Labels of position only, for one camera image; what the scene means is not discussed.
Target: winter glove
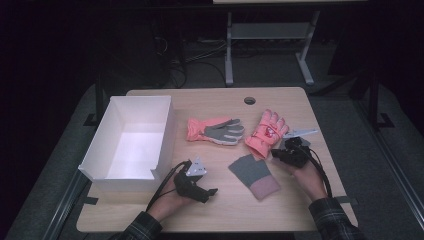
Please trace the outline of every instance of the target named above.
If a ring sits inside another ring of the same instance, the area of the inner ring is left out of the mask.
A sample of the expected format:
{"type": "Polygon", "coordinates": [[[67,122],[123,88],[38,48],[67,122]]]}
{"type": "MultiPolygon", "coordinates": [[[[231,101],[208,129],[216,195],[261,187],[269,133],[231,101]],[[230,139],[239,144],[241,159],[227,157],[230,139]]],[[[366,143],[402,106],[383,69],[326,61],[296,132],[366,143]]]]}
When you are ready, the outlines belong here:
{"type": "Polygon", "coordinates": [[[266,109],[261,121],[252,136],[246,138],[245,143],[250,152],[259,159],[266,159],[272,148],[289,130],[283,118],[278,119],[276,112],[266,109]]]}
{"type": "Polygon", "coordinates": [[[188,119],[187,141],[210,141],[222,145],[236,145],[243,137],[240,119],[228,117],[199,121],[188,119]]]}
{"type": "Polygon", "coordinates": [[[239,158],[228,168],[258,200],[280,190],[265,161],[256,161],[252,154],[239,158]]]}

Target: plaid sleeve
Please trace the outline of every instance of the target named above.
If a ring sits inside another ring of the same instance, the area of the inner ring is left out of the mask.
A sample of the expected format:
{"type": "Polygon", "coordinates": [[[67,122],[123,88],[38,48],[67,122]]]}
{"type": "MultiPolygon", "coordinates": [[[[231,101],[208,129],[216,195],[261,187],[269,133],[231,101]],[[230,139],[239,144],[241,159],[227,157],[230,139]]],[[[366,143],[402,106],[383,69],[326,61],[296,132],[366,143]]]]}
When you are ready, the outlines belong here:
{"type": "Polygon", "coordinates": [[[117,239],[152,240],[159,235],[160,231],[162,231],[160,223],[148,213],[141,212],[117,239]]]}
{"type": "Polygon", "coordinates": [[[309,206],[322,239],[366,239],[364,234],[353,226],[343,208],[335,198],[323,198],[309,206]]]}

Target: open white box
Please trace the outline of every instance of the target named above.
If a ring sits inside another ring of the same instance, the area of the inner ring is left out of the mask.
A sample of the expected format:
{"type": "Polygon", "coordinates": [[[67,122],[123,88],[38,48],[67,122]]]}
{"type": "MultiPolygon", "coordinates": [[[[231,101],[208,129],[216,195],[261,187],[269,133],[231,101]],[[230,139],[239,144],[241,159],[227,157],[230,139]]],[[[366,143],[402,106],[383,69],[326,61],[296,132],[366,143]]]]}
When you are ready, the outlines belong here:
{"type": "Polygon", "coordinates": [[[171,96],[114,96],[78,169],[103,191],[150,191],[171,170],[171,96]]]}

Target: person's hand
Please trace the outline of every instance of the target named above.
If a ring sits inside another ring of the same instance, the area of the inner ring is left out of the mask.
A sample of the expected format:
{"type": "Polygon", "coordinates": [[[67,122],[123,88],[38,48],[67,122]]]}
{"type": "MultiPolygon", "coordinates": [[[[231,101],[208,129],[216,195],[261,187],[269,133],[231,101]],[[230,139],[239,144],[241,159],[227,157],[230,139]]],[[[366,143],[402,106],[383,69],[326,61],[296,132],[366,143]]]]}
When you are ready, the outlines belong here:
{"type": "Polygon", "coordinates": [[[178,195],[177,191],[175,190],[174,177],[175,174],[169,179],[168,183],[165,185],[161,192],[161,194],[166,192],[168,193],[158,198],[147,211],[150,216],[159,222],[174,214],[178,209],[195,202],[195,200],[191,198],[181,197],[178,195]]]}
{"type": "Polygon", "coordinates": [[[281,161],[278,161],[278,165],[296,179],[300,187],[312,201],[328,197],[322,178],[310,161],[303,168],[297,168],[281,161]]]}

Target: pink glove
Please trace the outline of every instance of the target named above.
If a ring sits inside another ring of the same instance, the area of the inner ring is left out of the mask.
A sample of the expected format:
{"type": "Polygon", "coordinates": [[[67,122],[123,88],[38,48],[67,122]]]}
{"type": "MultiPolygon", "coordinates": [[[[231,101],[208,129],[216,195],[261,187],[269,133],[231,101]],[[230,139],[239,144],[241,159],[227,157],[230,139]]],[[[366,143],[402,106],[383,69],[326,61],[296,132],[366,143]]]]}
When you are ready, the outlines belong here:
{"type": "Polygon", "coordinates": [[[189,118],[187,128],[187,141],[210,141],[222,145],[236,145],[244,131],[240,119],[229,117],[205,121],[189,118]]]}
{"type": "Polygon", "coordinates": [[[281,137],[289,130],[283,118],[278,119],[276,112],[266,109],[261,121],[252,136],[246,138],[245,143],[250,152],[259,159],[266,159],[268,154],[281,137]]]}

